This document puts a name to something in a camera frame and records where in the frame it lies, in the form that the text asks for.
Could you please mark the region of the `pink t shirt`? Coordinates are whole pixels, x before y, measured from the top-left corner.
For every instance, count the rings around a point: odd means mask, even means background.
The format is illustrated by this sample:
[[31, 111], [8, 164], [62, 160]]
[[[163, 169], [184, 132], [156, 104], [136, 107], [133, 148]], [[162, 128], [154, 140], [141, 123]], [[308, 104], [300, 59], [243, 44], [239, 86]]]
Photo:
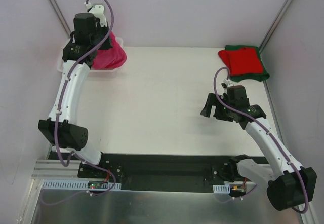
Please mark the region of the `pink t shirt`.
[[127, 55], [121, 45], [117, 42], [113, 32], [110, 34], [112, 48], [108, 50], [98, 50], [93, 61], [92, 69], [105, 70], [121, 67], [127, 59]]

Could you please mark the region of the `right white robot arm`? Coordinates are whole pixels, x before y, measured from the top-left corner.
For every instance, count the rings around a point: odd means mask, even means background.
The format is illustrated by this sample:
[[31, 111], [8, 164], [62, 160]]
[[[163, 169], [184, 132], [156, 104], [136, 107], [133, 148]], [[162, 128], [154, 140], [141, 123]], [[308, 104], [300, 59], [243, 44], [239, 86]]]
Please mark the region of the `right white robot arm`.
[[244, 177], [265, 187], [270, 203], [278, 211], [303, 204], [301, 212], [306, 212], [317, 180], [313, 168], [305, 168], [275, 136], [262, 108], [250, 105], [244, 86], [225, 86], [224, 90], [222, 95], [208, 94], [201, 116], [239, 123], [255, 141], [271, 169], [265, 169], [247, 155], [239, 155], [230, 158], [219, 170], [220, 177], [228, 182]]

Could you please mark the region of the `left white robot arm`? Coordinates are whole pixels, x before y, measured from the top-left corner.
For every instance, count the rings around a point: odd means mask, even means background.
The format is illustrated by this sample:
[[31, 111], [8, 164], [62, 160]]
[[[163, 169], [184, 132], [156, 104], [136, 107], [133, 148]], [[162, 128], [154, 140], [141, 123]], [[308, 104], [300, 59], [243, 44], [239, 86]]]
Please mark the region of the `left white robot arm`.
[[97, 50], [108, 40], [109, 29], [100, 25], [92, 13], [76, 14], [74, 31], [63, 48], [62, 78], [56, 100], [46, 120], [39, 120], [38, 129], [57, 150], [67, 149], [82, 161], [91, 163], [89, 171], [97, 178], [107, 172], [101, 162], [102, 153], [87, 144], [87, 128], [77, 125], [80, 94]]

